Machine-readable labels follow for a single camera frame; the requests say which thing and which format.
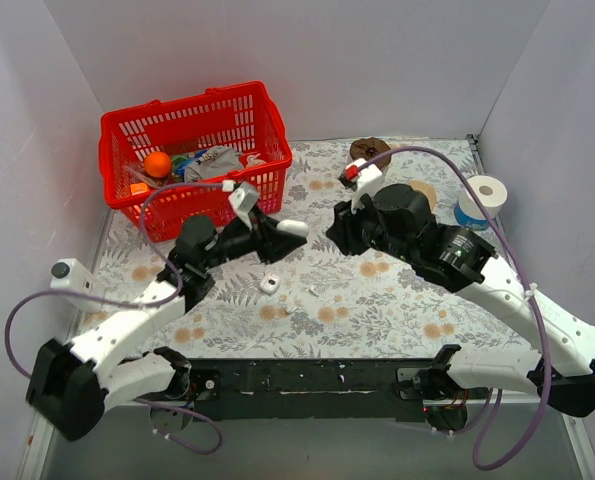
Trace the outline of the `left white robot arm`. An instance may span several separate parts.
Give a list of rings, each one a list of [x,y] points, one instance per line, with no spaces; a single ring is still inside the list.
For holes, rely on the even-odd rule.
[[[160,347],[131,359],[129,353],[197,306],[214,285],[209,271],[254,253],[272,264],[305,245],[309,228],[277,221],[259,208],[222,231],[209,217],[188,218],[168,255],[168,265],[138,297],[140,308],[113,314],[67,343],[50,340],[38,354],[27,403],[68,441],[87,435],[103,415],[145,395],[179,400],[192,390],[191,363]]]

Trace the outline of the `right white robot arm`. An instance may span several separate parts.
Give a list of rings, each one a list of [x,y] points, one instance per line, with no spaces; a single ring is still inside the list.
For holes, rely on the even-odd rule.
[[[512,356],[444,346],[427,370],[407,382],[424,397],[493,388],[546,397],[550,407],[573,417],[595,410],[595,326],[524,288],[509,263],[472,230],[438,222],[422,193],[393,184],[358,202],[339,202],[326,235],[344,255],[374,249],[407,263],[532,347]]]

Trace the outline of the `white oval earbud charging case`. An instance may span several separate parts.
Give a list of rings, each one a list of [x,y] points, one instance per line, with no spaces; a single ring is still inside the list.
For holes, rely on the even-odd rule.
[[[280,232],[300,236],[302,238],[306,238],[309,234],[308,224],[297,220],[281,220],[277,223],[276,229]]]

